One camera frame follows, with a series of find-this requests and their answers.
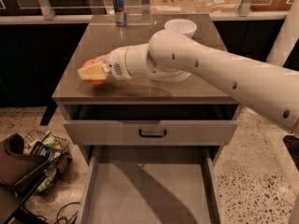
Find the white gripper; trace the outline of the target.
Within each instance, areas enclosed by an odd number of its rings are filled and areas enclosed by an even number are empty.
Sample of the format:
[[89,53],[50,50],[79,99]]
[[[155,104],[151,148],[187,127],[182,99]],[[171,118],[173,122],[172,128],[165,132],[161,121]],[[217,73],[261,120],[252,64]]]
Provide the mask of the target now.
[[[128,47],[112,50],[108,55],[101,55],[95,58],[97,62],[78,70],[78,75],[83,80],[102,80],[107,78],[109,73],[117,80],[132,79],[126,67],[126,52]],[[107,63],[109,70],[102,64]]]

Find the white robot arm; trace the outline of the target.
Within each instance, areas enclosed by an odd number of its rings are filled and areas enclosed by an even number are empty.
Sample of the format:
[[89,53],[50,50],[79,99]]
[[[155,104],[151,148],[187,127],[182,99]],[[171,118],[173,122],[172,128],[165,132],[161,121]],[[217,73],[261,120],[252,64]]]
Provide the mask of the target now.
[[299,72],[201,45],[172,30],[155,33],[146,44],[121,47],[82,65],[78,75],[103,83],[142,75],[179,82],[194,74],[240,104],[299,133]]

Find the brown robot base part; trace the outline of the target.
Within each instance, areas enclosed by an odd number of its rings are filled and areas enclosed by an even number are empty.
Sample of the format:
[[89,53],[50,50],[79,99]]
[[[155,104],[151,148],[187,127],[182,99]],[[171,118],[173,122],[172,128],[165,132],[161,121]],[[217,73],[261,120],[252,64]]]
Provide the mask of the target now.
[[15,133],[0,142],[0,219],[1,224],[47,224],[23,205],[45,178],[50,166],[45,156],[25,155],[24,140]]

